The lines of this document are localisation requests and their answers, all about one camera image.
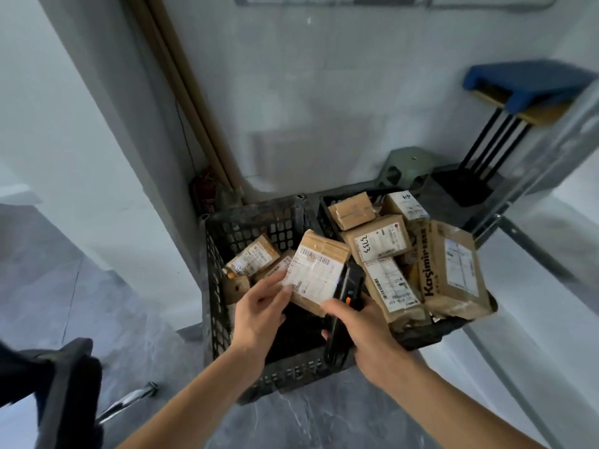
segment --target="green plastic stool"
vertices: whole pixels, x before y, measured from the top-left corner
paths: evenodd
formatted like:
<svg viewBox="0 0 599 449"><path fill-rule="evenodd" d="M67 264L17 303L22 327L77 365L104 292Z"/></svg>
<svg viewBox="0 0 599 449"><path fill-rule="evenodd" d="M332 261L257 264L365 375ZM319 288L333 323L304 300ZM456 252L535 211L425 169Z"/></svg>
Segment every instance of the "green plastic stool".
<svg viewBox="0 0 599 449"><path fill-rule="evenodd" d="M400 148L389 153L375 184L419 189L433 168L435 160L431 153L419 147Z"/></svg>

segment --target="blue object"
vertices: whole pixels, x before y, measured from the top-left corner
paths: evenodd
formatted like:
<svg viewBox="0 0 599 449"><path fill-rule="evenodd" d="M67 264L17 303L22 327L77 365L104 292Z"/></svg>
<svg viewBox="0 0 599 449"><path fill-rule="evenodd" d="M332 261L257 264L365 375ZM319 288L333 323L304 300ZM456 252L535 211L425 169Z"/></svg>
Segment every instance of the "blue object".
<svg viewBox="0 0 599 449"><path fill-rule="evenodd" d="M531 105L556 105L573 100L597 78L597 74L557 60L508 61L472 66L464 89L492 85L511 96L505 110L516 115Z"/></svg>

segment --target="barcode scanner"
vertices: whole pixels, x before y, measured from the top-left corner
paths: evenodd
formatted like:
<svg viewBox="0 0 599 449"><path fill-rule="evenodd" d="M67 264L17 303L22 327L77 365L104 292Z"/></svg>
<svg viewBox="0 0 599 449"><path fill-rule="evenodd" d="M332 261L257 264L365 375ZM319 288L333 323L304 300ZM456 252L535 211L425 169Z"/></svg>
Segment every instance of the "barcode scanner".
<svg viewBox="0 0 599 449"><path fill-rule="evenodd" d="M364 308L364 302L360 296L362 285L364 284L364 270L355 263L349 263L346 266L334 298L340 299L346 305L354 310L360 311ZM348 328L343 322L333 317L331 330L328 339L326 339L324 360L332 369L340 370L348 358L349 350L354 343L349 337Z"/></svg>

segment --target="forearm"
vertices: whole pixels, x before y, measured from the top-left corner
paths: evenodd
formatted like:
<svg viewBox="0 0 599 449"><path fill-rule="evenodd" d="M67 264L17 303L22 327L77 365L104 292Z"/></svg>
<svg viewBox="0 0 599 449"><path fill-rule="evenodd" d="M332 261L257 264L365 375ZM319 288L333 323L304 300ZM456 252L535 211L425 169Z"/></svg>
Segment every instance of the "forearm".
<svg viewBox="0 0 599 449"><path fill-rule="evenodd" d="M119 449L198 449L222 417L258 378L262 365L229 349L178 393Z"/></svg>
<svg viewBox="0 0 599 449"><path fill-rule="evenodd" d="M391 358L395 375L383 388L445 449L542 448L405 353Z"/></svg>

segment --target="crate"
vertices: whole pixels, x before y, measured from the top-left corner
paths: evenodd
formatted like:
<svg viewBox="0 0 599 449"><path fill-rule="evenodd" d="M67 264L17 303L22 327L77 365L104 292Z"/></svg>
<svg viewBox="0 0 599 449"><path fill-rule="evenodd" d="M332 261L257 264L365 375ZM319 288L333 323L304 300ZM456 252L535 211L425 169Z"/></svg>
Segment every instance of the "crate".
<svg viewBox="0 0 599 449"><path fill-rule="evenodd" d="M324 195L320 197L317 219L322 228L322 232L327 238L343 242L339 226L337 226L335 220L333 219L331 211L328 209L329 206L340 202L341 200L353 197L354 195L364 191L366 194L368 194L370 201L373 204L382 203L387 194L402 190L405 189L399 187L374 187L343 194ZM414 196L417 199L419 197L418 192L415 192ZM495 302L495 299L491 295L489 295L489 298L491 300L491 304L494 306L495 311L497 311L497 302ZM401 333L392 331L392 334L395 340L397 340L402 347L404 347L407 351L412 351L439 343L441 339L443 339L443 336L446 336L450 332L461 328L467 323L469 323L469 320L465 320L460 317L447 317L444 320L436 321L427 326L406 329Z"/></svg>
<svg viewBox="0 0 599 449"><path fill-rule="evenodd" d="M200 223L201 290L205 363L222 355L231 343L231 324L221 296L222 267L261 234L282 251L295 249L307 229L322 235L316 216L298 195L242 206L205 216ZM290 303L286 320L266 356L261 377L240 400L251 403L276 390L288 392L334 373L322 360L326 319ZM344 369L355 364L348 356Z"/></svg>

